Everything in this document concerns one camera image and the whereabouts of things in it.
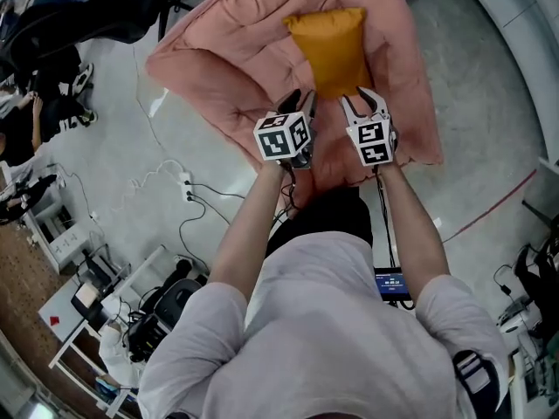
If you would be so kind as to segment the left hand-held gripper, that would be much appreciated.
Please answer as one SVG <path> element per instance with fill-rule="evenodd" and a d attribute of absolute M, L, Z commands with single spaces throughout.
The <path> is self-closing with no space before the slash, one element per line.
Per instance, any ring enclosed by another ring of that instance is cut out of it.
<path fill-rule="evenodd" d="M 318 95 L 310 90 L 297 111 L 301 90 L 296 88 L 281 97 L 268 112 L 258 119 L 254 138 L 265 161 L 288 161 L 293 168 L 311 167 L 314 133 L 311 129 L 315 117 Z"/>

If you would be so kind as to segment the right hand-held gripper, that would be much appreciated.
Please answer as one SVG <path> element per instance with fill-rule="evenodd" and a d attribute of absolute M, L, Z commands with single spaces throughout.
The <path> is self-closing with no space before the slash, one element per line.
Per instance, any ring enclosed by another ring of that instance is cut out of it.
<path fill-rule="evenodd" d="M 356 88 L 358 95 L 371 110 L 370 116 L 359 114 L 350 98 L 342 95 L 340 102 L 349 124 L 346 131 L 353 142 L 363 166 L 376 166 L 394 161 L 397 134 L 384 98 L 363 86 Z"/>

